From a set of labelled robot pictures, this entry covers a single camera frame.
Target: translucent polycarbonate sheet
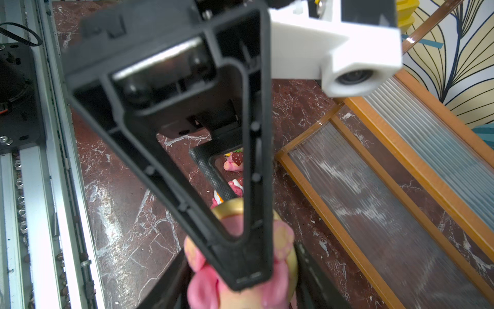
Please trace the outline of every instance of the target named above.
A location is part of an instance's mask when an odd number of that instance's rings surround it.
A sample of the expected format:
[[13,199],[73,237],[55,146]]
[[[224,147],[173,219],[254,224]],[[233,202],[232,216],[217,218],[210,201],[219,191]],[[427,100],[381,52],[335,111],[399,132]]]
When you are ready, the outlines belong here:
[[494,231],[494,169],[395,77],[364,99]]
[[406,308],[491,308],[333,125],[288,155]]

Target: strawberry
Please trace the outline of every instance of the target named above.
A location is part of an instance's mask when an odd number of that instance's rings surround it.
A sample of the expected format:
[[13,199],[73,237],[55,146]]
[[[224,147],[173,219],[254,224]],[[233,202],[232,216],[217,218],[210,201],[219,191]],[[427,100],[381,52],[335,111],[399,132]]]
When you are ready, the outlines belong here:
[[234,152],[231,155],[233,162],[240,166],[244,162],[244,153],[243,152]]

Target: yellow object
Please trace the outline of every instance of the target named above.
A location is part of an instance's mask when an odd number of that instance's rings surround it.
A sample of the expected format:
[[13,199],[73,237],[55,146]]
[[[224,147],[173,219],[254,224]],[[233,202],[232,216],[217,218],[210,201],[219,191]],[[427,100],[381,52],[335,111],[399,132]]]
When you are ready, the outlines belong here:
[[413,16],[410,16],[408,19],[403,20],[403,21],[398,21],[398,28],[402,31],[402,33],[405,33],[408,28],[415,22],[415,18]]
[[420,2],[418,0],[397,0],[396,11],[398,16],[398,28],[405,33],[415,21],[412,16]]
[[406,0],[396,3],[396,10],[398,12],[398,21],[408,19],[412,13],[417,9],[420,2],[418,0]]
[[[223,220],[224,218],[230,216],[243,215],[244,199],[238,197],[228,200],[218,205],[217,207],[211,209],[211,211],[218,218],[218,220]],[[280,215],[278,215],[278,213],[275,210],[273,210],[273,219],[281,221]],[[298,263],[297,263],[297,255],[295,254],[294,248],[292,248],[292,250],[288,254],[285,262],[287,262],[288,265],[288,273],[289,273],[288,302],[290,302],[291,297],[295,293],[295,288],[297,287],[297,281],[298,281]]]

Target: leaf pattern wallpaper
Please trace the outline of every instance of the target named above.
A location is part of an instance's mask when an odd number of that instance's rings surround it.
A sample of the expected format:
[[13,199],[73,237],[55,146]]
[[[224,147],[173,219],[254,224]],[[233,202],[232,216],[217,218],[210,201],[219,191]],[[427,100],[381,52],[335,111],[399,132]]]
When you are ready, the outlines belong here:
[[[420,0],[410,35],[444,0]],[[494,0],[465,0],[403,58],[405,69],[470,128],[494,123]]]

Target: camera lens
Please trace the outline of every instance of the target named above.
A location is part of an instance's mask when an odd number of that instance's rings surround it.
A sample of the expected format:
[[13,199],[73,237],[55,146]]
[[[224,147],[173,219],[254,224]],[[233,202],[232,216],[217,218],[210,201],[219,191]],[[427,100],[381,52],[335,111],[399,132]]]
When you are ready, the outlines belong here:
[[344,85],[355,85],[368,80],[371,76],[371,70],[357,70],[345,73],[338,77],[337,80]]

